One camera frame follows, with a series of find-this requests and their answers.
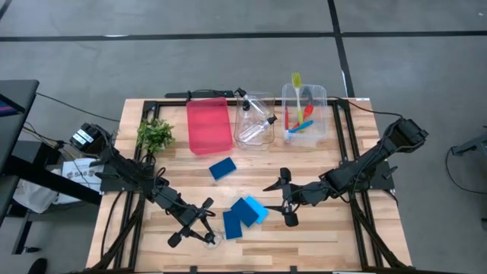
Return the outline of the green potted plant white pot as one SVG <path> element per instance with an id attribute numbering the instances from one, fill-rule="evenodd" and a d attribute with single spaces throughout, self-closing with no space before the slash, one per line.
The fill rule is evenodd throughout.
<path id="1" fill-rule="evenodd" d="M 156 155 L 175 142 L 173 128 L 163 119 L 144 119 L 137 130 L 137 145 L 149 155 Z"/>

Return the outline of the white plastic bag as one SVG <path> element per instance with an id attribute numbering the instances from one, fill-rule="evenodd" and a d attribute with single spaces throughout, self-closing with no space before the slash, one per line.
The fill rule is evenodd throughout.
<path id="1" fill-rule="evenodd" d="M 20 179 L 13 199 L 35 213 L 45 212 L 56 200 L 58 193 L 44 186 Z"/>

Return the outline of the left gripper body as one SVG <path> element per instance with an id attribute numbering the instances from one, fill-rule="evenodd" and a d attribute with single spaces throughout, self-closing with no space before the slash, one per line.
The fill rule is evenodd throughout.
<path id="1" fill-rule="evenodd" d="M 197 208 L 195 205 L 174 205 L 167 210 L 167 214 L 174 217 L 183 227 L 175 232 L 168 240 L 167 243 L 170 247 L 176 247 L 182 240 L 182 229 L 190 228 L 197 222 L 200 221 L 202 216 L 214 217 L 215 213 L 209 211 L 208 209 L 212 206 L 214 200 L 212 198 L 207 198 L 202 204 L 201 208 Z"/>

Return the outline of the blue dish brush white bristles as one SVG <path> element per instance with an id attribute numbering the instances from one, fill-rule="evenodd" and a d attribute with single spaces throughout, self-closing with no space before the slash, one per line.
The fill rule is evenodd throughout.
<path id="1" fill-rule="evenodd" d="M 302 124 L 299 124 L 298 126 L 294 127 L 293 129 L 286 129 L 285 130 L 285 142 L 286 143 L 289 143 L 291 140 L 292 140 L 292 136 L 297 133 L 297 132 L 300 132 L 304 129 L 306 129 L 307 127 L 311 126 L 314 124 L 314 121 L 313 120 L 309 120 L 307 122 L 303 122 Z"/>

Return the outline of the person's shoe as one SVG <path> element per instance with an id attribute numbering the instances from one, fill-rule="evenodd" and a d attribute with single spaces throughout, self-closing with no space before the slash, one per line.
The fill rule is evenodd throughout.
<path id="1" fill-rule="evenodd" d="M 29 268 L 27 274 L 46 274 L 48 261 L 46 258 L 39 258 Z"/>

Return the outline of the grey stand leg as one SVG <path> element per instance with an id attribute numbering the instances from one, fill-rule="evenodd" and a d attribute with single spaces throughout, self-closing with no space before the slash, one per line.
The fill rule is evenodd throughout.
<path id="1" fill-rule="evenodd" d="M 454 146 L 450 150 L 454 156 L 462 156 L 468 151 L 478 151 L 487 157 L 487 132 L 470 139 L 462 145 Z"/>

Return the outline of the white printed box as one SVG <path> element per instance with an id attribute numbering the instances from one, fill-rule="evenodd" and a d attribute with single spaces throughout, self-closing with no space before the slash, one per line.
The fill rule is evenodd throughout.
<path id="1" fill-rule="evenodd" d="M 95 159 L 79 158 L 73 161 L 65 161 L 62 165 L 62 176 L 100 194 L 102 180 L 95 174 L 103 172 L 104 166 L 91 167 L 92 162 L 95 162 Z"/>

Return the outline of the clear plastic bin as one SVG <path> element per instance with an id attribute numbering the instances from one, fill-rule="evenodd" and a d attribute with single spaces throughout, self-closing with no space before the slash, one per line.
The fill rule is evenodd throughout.
<path id="1" fill-rule="evenodd" d="M 272 96 L 272 94 L 270 94 L 269 92 L 261 92 L 261 91 L 247 91 L 247 92 L 251 94 L 255 94 L 256 96 L 260 97 L 269 108 L 269 111 L 271 113 L 270 117 L 275 116 L 275 111 L 274 111 L 275 98 Z M 275 139 L 274 125 L 277 122 L 277 120 L 262 135 L 258 136 L 253 141 L 241 142 L 239 140 L 238 135 L 246 128 L 243 126 L 241 122 L 242 106 L 243 106 L 244 99 L 241 98 L 238 94 L 236 94 L 236 98 L 237 98 L 237 106 L 236 106 L 236 114 L 235 114 L 234 140 L 237 143 L 237 147 L 246 150 L 261 150 L 261 151 L 266 150 Z"/>
<path id="2" fill-rule="evenodd" d="M 289 129 L 292 129 L 295 123 L 298 123 L 297 98 L 294 88 L 292 84 L 286 84 L 282 89 L 282 131 L 284 142 L 293 146 L 315 147 L 318 142 L 326 139 L 328 135 L 326 89 L 319 85 L 302 84 L 300 97 L 302 111 L 308 104 L 314 106 L 314 111 L 305 121 L 313 120 L 314 124 L 295 133 L 289 143 L 285 142 L 285 107 L 288 107 L 289 111 Z"/>

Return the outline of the black desk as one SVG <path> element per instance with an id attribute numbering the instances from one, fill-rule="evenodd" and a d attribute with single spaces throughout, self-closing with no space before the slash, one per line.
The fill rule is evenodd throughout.
<path id="1" fill-rule="evenodd" d="M 0 80 L 0 227 L 9 216 L 19 180 L 27 180 L 93 205 L 100 194 L 13 154 L 36 97 L 38 80 Z"/>

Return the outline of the yellow-green dish brush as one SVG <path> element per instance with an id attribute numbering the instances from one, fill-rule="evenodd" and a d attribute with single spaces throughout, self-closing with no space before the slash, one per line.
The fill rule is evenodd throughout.
<path id="1" fill-rule="evenodd" d="M 301 89 L 301 75 L 299 72 L 293 72 L 291 74 L 292 85 L 294 88 L 294 92 L 296 95 L 296 104 L 297 104 L 297 112 L 298 112 L 298 124 L 301 125 L 304 122 L 303 111 L 301 108 L 301 97 L 300 97 L 300 89 Z"/>

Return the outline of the pink plastic tray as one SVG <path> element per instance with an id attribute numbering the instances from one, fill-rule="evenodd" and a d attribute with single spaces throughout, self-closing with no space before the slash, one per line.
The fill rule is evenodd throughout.
<path id="1" fill-rule="evenodd" d="M 229 151 L 233 147 L 227 100 L 216 97 L 186 103 L 189 149 L 195 155 Z"/>

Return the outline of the black power strip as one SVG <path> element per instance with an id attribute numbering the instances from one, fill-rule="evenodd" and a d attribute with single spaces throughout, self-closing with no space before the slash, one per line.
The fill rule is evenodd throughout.
<path id="1" fill-rule="evenodd" d="M 213 98 L 213 97 L 225 97 L 233 98 L 234 92 L 231 90 L 212 90 L 212 89 L 199 89 L 194 91 L 186 91 L 180 93 L 167 93 L 165 98 L 186 98 L 187 100 L 193 98 Z"/>

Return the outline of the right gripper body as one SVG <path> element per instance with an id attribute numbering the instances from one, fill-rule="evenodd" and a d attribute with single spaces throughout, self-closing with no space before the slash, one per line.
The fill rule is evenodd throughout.
<path id="1" fill-rule="evenodd" d="M 288 227 L 295 227 L 299 224 L 296 211 L 304 201 L 301 198 L 301 193 L 304 189 L 301 186 L 291 183 L 291 171 L 286 167 L 280 169 L 280 183 L 283 198 L 281 213 L 284 216 L 285 224 Z"/>

